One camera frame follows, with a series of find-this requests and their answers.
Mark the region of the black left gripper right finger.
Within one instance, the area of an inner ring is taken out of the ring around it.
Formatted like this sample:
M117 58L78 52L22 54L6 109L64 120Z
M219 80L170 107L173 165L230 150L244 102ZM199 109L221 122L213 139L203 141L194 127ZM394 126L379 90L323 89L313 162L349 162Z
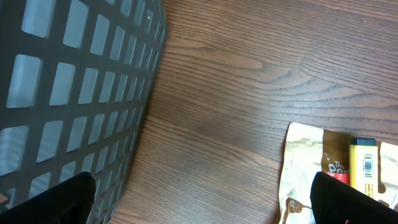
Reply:
M310 201L317 224L397 224L396 211L324 172L314 177Z

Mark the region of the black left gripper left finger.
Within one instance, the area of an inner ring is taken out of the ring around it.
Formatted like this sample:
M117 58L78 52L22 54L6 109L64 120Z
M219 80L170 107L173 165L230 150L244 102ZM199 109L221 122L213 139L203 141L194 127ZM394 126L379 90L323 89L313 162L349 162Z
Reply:
M95 179L82 172L2 213L1 224L85 224L95 192Z

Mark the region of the red white stick packet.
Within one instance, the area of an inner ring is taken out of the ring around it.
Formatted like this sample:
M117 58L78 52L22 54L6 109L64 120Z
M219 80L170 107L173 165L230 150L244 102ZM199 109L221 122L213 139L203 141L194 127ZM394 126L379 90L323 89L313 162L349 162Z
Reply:
M346 184L346 185L350 185L350 177L349 174L344 174L344 173L336 173L336 172L326 172L328 175L330 175L331 177L339 180L340 182Z

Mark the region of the beige brown snack bag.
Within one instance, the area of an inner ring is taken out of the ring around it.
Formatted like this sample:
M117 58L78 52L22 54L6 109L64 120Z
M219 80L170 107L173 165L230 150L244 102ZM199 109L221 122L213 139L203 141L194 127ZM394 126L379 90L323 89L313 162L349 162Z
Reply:
M279 185L281 223L316 223L310 192L317 172L349 174L353 138L299 123L289 124ZM397 212L397 146L377 141L378 194L374 199Z

